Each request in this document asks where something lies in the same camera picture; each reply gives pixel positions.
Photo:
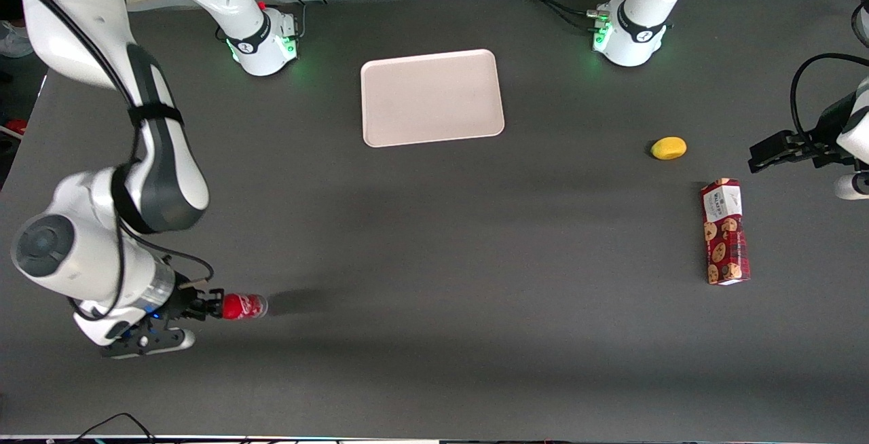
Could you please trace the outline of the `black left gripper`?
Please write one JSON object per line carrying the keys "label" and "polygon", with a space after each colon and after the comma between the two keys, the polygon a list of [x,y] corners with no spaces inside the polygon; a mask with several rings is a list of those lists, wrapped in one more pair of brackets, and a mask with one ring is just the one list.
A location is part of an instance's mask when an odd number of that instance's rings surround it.
{"label": "black left gripper", "polygon": [[764,143],[766,148],[750,148],[748,168],[758,174],[770,166],[788,162],[812,160],[816,168],[829,164],[841,164],[857,168],[859,160],[844,147],[838,146],[837,138],[844,131],[856,101],[856,92],[850,92],[831,106],[826,107],[817,119],[815,128],[804,130],[798,118],[796,93],[791,93],[792,119],[797,134],[789,130],[776,132]]}

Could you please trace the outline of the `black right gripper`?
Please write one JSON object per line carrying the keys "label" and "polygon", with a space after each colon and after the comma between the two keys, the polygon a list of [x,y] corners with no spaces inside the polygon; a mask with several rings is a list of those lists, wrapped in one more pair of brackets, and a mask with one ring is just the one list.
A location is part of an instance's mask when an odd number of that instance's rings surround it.
{"label": "black right gripper", "polygon": [[211,289],[205,293],[186,276],[175,274],[170,298],[145,318],[145,326],[154,327],[155,323],[164,323],[167,327],[171,320],[179,319],[223,319],[224,295],[223,289]]}

